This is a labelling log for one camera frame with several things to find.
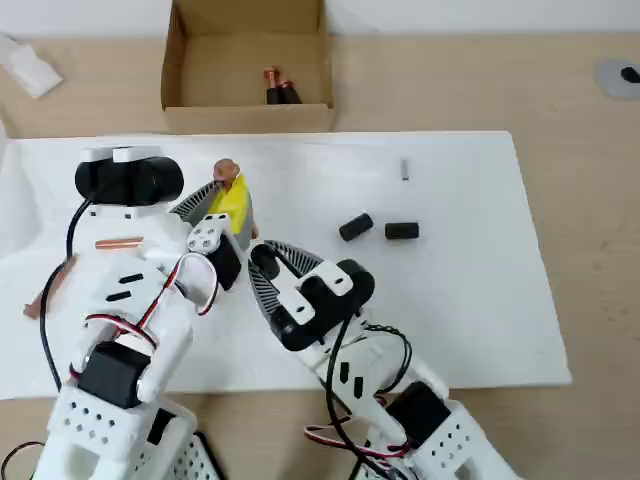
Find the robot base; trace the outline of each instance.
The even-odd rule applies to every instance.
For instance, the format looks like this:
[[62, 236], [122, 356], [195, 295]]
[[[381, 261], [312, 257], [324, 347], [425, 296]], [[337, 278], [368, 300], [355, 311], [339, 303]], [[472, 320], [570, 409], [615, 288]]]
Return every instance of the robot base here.
[[195, 428], [193, 413], [175, 403], [162, 400], [125, 410], [67, 382], [33, 478], [223, 480]]

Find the black cylinder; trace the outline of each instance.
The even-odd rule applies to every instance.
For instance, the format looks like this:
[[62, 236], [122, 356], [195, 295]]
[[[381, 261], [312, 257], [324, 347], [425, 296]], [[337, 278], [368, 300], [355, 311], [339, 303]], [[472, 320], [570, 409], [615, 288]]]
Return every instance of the black cylinder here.
[[349, 223], [342, 225], [338, 231], [345, 242], [349, 242], [359, 237], [364, 232], [373, 227], [373, 220], [367, 213], [363, 213], [359, 217], [354, 218]]
[[384, 236], [387, 240], [408, 240], [420, 236], [418, 222], [387, 223], [384, 226]]
[[280, 96], [280, 89], [277, 87], [267, 89], [267, 105], [280, 105], [284, 103]]
[[302, 103], [302, 100], [300, 100], [300, 95], [298, 95], [297, 90], [291, 84], [284, 84], [280, 87], [280, 98], [282, 98], [282, 103]]
[[83, 162], [76, 169], [75, 180], [78, 193], [85, 199], [98, 194], [92, 198], [97, 205], [155, 205], [175, 200], [184, 188], [180, 166], [168, 157]]

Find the white wall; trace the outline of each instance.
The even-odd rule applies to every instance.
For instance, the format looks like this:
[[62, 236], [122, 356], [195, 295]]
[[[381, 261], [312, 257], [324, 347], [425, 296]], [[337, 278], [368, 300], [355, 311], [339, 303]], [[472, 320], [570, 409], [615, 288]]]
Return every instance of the white wall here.
[[[326, 1], [333, 30], [346, 34], [640, 30], [640, 0]], [[0, 0], [0, 32], [17, 37], [161, 36], [170, 3]]]

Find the black cable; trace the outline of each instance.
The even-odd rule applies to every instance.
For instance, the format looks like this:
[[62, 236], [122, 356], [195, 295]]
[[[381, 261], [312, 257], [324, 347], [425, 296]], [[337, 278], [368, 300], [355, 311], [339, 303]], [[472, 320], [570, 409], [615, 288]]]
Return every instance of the black cable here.
[[53, 355], [49, 346], [49, 339], [47, 337], [46, 330], [47, 303], [49, 300], [49, 293], [56, 277], [62, 270], [64, 270], [64, 268], [67, 266], [67, 263], [73, 257], [73, 237], [75, 236], [76, 227], [78, 226], [80, 217], [82, 217], [82, 214], [87, 211], [87, 208], [91, 206], [91, 204], [95, 201], [96, 198], [98, 198], [98, 196], [102, 195], [107, 189], [113, 187], [116, 183], [119, 183], [122, 180], [124, 180], [124, 177], [117, 177], [110, 180], [102, 187], [94, 190], [93, 193], [89, 195], [78, 207], [76, 212], [73, 214], [73, 217], [71, 217], [69, 227], [67, 228], [65, 260], [60, 265], [58, 265], [53, 272], [51, 272], [51, 275], [47, 279], [47, 283], [42, 289], [42, 295], [40, 298], [40, 340], [42, 341], [42, 349], [44, 350], [44, 355], [47, 359], [47, 363], [49, 364], [49, 369], [51, 370], [51, 376], [53, 377], [53, 381], [56, 384], [56, 388], [58, 389], [58, 391], [60, 391], [60, 389], [62, 388], [62, 381], [60, 380], [60, 374], [58, 373], [58, 369], [56, 368], [56, 364], [53, 360]]
[[18, 453], [20, 453], [22, 450], [24, 450], [25, 448], [32, 447], [34, 445], [40, 445], [40, 446], [44, 447], [44, 443], [42, 443], [42, 442], [36, 442], [36, 441], [24, 442], [24, 443], [21, 443], [20, 445], [18, 445], [13, 450], [11, 450], [7, 454], [7, 456], [4, 457], [4, 460], [2, 460], [2, 465], [0, 466], [0, 479], [1, 480], [7, 480], [6, 470], [7, 470], [7, 466], [9, 465], [9, 461], [13, 457], [15, 457]]
[[51, 376], [53, 377], [53, 381], [56, 384], [56, 388], [58, 391], [62, 388], [62, 381], [60, 380], [60, 375], [58, 374], [58, 369], [56, 368], [56, 364], [53, 361], [53, 355], [51, 354], [51, 348], [49, 347], [49, 339], [47, 337], [46, 330], [46, 319], [47, 319], [47, 302], [49, 301], [49, 291], [53, 286], [53, 282], [58, 276], [58, 274], [64, 270], [67, 266], [67, 260], [62, 262], [60, 265], [56, 267], [56, 269], [49, 275], [49, 279], [42, 289], [42, 295], [40, 296], [40, 339], [42, 340], [42, 349], [44, 350], [44, 356], [47, 358], [47, 363], [49, 364], [49, 370], [51, 370]]
[[325, 399], [327, 401], [327, 410], [329, 410], [329, 418], [331, 419], [331, 424], [338, 432], [338, 435], [345, 443], [347, 448], [353, 452], [353, 454], [360, 460], [363, 464], [369, 467], [371, 470], [376, 472], [382, 478], [388, 479], [387, 473], [376, 465], [373, 461], [366, 457], [356, 446], [355, 443], [349, 438], [347, 432], [344, 431], [342, 425], [340, 424], [340, 419], [336, 414], [335, 406], [333, 405], [333, 373], [336, 368], [336, 360], [338, 358], [338, 352], [342, 347], [342, 342], [344, 341], [344, 337], [347, 334], [347, 329], [349, 328], [350, 320], [345, 320], [340, 327], [340, 332], [336, 338], [336, 341], [333, 345], [333, 349], [331, 350], [331, 354], [329, 355], [329, 365], [327, 367], [327, 380], [325, 382]]
[[78, 210], [76, 210], [76, 213], [73, 214], [73, 217], [69, 222], [69, 228], [67, 229], [67, 261], [71, 260], [71, 257], [73, 257], [73, 237], [76, 233], [76, 227], [78, 226], [80, 217], [84, 212], [87, 211], [87, 208], [91, 206], [91, 204], [98, 197], [98, 195], [102, 194], [107, 188], [111, 188], [114, 183], [115, 183], [115, 180], [107, 183], [104, 187], [100, 188], [99, 190], [96, 190], [93, 195], [90, 195], [89, 198], [85, 199], [85, 201], [82, 202], [82, 205], [80, 205], [78, 207]]
[[388, 387], [383, 388], [382, 390], [378, 390], [377, 392], [377, 393], [389, 393], [391, 390], [393, 390], [398, 386], [398, 384], [402, 381], [407, 371], [409, 370], [409, 366], [411, 365], [411, 359], [413, 358], [413, 347], [411, 345], [411, 342], [409, 342], [407, 337], [404, 335], [404, 333], [402, 333], [397, 328], [384, 326], [384, 325], [367, 325], [365, 327], [365, 330], [368, 330], [370, 332], [385, 332], [385, 333], [389, 333], [391, 335], [400, 337], [402, 339], [402, 342], [404, 345], [404, 357], [402, 359], [402, 364], [400, 366], [400, 369], [398, 370], [398, 373], [396, 374], [396, 377], [394, 378], [393, 382], [391, 382], [391, 384]]

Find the wire bundle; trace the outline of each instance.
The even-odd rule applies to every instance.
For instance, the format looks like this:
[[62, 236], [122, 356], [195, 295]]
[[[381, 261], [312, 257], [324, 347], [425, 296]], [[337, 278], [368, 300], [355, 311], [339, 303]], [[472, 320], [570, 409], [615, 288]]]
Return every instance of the wire bundle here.
[[[380, 477], [389, 479], [390, 470], [387, 468], [384, 468], [389, 466], [389, 464], [386, 462], [386, 459], [403, 457], [410, 449], [409, 442], [407, 441], [404, 445], [401, 445], [401, 446], [389, 446], [387, 447], [386, 452], [369, 449], [366, 446], [366, 444], [364, 446], [356, 445], [351, 440], [351, 438], [349, 438], [349, 436], [347, 435], [347, 433], [343, 428], [343, 425], [349, 422], [351, 418], [345, 417], [345, 418], [339, 419], [338, 415], [336, 414], [335, 405], [333, 403], [334, 395], [335, 395], [333, 392], [333, 375], [336, 368], [338, 353], [342, 348], [342, 343], [344, 342], [344, 337], [347, 333], [350, 322], [351, 320], [345, 320], [342, 323], [338, 336], [336, 337], [336, 341], [329, 355], [329, 364], [327, 367], [327, 378], [325, 381], [325, 400], [327, 403], [327, 410], [329, 411], [329, 418], [331, 419], [331, 425], [330, 426], [309, 425], [305, 428], [305, 436], [317, 443], [321, 443], [322, 445], [350, 450], [358, 458], [358, 463], [356, 464], [356, 468], [354, 468], [354, 472], [357, 472], [358, 469], [360, 468], [360, 465], [364, 464]], [[390, 392], [400, 383], [400, 381], [406, 374], [407, 370], [409, 369], [409, 366], [411, 364], [411, 358], [413, 356], [413, 349], [411, 347], [411, 343], [407, 340], [404, 334], [402, 334], [398, 329], [393, 327], [382, 326], [382, 325], [367, 325], [367, 327], [365, 327], [365, 330], [372, 331], [372, 332], [385, 332], [385, 333], [396, 335], [402, 338], [402, 341], [404, 344], [404, 358], [398, 370], [398, 374], [396, 375], [393, 382], [391, 382], [391, 384], [388, 387], [380, 390], [378, 393]], [[335, 429], [338, 436], [342, 439], [342, 442], [324, 437], [317, 433], [318, 431], [324, 430], [326, 428]]]

